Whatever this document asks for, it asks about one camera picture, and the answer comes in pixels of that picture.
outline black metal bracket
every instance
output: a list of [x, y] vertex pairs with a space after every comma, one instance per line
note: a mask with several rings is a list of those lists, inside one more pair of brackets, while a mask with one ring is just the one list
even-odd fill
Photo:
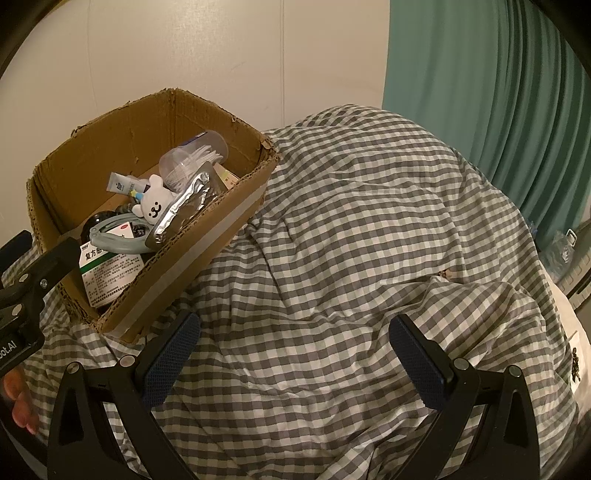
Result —
[[149, 408], [164, 401], [199, 335], [199, 318], [181, 312], [137, 358], [127, 355], [113, 367], [91, 370], [68, 365], [51, 420], [48, 479], [143, 478], [127, 467], [113, 435], [103, 403], [114, 403], [152, 479], [195, 480]]
[[463, 358], [452, 361], [404, 314], [390, 322], [389, 339], [425, 405], [439, 412], [390, 478], [436, 480], [477, 405], [485, 406], [478, 431], [461, 467], [444, 478], [540, 478], [534, 409], [519, 367], [511, 365], [501, 373], [474, 369]]
[[[21, 232], [0, 249], [0, 268], [8, 268], [33, 243]], [[68, 238], [37, 258], [13, 285], [0, 290], [0, 378], [39, 350], [45, 337], [39, 328], [43, 297], [69, 272], [78, 268], [80, 246]]]

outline cardboard box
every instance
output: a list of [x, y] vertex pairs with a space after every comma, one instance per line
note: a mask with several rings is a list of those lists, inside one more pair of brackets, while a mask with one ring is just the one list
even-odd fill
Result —
[[256, 212], [278, 154], [269, 140], [212, 102], [183, 90], [163, 90], [106, 113], [78, 128], [51, 153], [27, 183], [28, 209], [42, 252], [95, 212], [125, 197], [105, 190], [111, 171], [147, 178], [160, 157], [212, 129], [228, 143], [224, 163], [238, 184], [210, 204], [150, 259], [137, 278], [98, 315], [79, 272], [59, 285], [68, 313], [133, 341], [174, 301]]

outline white teddy bear plush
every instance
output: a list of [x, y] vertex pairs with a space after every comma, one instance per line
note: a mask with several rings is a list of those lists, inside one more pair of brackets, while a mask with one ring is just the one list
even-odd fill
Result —
[[145, 193], [136, 193], [139, 205], [134, 205], [132, 212], [138, 217], [144, 217], [148, 223], [155, 225], [160, 216], [174, 200], [174, 193], [164, 187], [162, 178], [150, 175], [150, 188]]

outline plaid fabric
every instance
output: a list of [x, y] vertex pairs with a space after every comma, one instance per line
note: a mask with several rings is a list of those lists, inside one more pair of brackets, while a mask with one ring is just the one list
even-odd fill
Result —
[[[263, 208], [153, 330], [181, 308], [202, 319], [196, 351], [152, 410], [196, 475], [394, 472], [433, 419], [388, 343], [389, 321], [404, 312], [452, 358], [523, 369], [548, 478], [577, 434], [571, 352], [517, 208], [393, 113], [343, 106], [269, 134], [283, 160]], [[65, 366], [112, 365], [143, 344], [70, 323], [55, 292], [42, 324], [45, 347], [26, 369], [47, 440]], [[444, 474], [460, 464], [480, 413]], [[109, 417], [142, 472], [114, 408]]]

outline screw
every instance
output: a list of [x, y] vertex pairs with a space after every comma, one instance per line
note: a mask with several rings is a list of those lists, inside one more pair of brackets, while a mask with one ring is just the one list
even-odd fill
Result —
[[72, 362], [70, 365], [67, 366], [66, 371], [69, 374], [75, 374], [79, 368], [80, 364], [78, 362]]
[[516, 365], [511, 365], [509, 367], [509, 373], [513, 375], [515, 378], [519, 378], [521, 376], [521, 368]]
[[131, 367], [135, 363], [135, 357], [133, 355], [125, 355], [119, 360], [119, 365], [122, 367]]
[[468, 360], [466, 360], [465, 358], [456, 358], [453, 361], [453, 365], [458, 370], [468, 370], [468, 368], [470, 367], [470, 362]]

